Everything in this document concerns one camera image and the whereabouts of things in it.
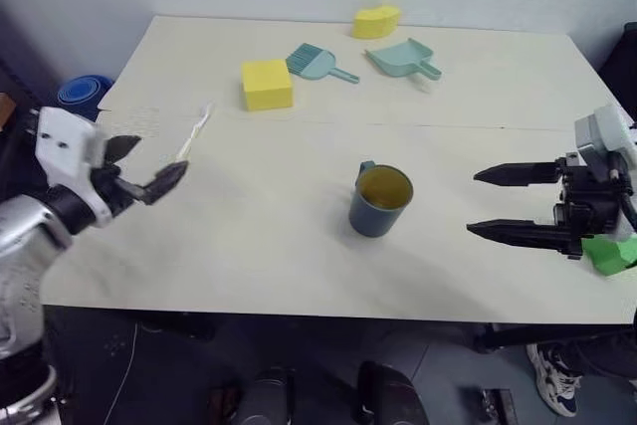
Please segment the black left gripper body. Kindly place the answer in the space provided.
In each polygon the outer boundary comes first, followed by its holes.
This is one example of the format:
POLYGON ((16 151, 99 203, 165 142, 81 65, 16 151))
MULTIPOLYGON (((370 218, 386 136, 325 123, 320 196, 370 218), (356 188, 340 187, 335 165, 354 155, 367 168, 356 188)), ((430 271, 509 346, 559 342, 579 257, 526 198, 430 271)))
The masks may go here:
POLYGON ((106 203, 112 218, 117 217, 133 204, 133 197, 115 184, 120 174, 121 169, 115 164, 95 168, 91 173, 91 183, 96 193, 106 203))

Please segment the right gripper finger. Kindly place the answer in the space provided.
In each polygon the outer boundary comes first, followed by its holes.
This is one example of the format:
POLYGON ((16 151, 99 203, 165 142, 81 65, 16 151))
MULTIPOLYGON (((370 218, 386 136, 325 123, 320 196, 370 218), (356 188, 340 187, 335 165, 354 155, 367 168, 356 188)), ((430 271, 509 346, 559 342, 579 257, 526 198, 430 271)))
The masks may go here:
POLYGON ((558 181, 558 163, 503 163, 476 173, 473 179, 506 187, 551 184, 558 181))
POLYGON ((468 224, 466 229, 484 239, 509 246, 552 250, 567 257, 582 256, 581 237, 563 226, 496 219, 468 224))

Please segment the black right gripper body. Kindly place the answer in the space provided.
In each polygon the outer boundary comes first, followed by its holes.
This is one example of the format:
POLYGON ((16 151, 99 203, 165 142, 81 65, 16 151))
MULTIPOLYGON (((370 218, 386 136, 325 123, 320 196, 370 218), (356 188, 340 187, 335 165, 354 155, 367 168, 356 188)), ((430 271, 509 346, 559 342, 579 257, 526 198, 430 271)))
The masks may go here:
POLYGON ((600 178, 591 167, 581 165, 574 153, 560 157, 556 163, 561 192, 553 218, 568 235, 561 254, 579 259, 584 239, 605 235, 623 242, 633 235, 633 185, 628 162, 621 153, 605 155, 600 178))

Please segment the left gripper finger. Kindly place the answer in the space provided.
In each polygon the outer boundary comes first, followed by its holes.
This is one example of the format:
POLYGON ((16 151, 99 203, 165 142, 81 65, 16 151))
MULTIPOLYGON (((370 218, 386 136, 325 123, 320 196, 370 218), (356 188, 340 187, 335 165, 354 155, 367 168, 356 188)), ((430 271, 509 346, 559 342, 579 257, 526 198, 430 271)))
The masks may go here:
POLYGON ((141 141, 138 135, 117 135, 106 142, 106 163, 116 164, 137 146, 141 141))
POLYGON ((133 184, 120 178, 118 187, 135 201, 152 205, 177 186, 188 166, 188 161, 172 162, 156 172, 154 178, 145 185, 133 184))

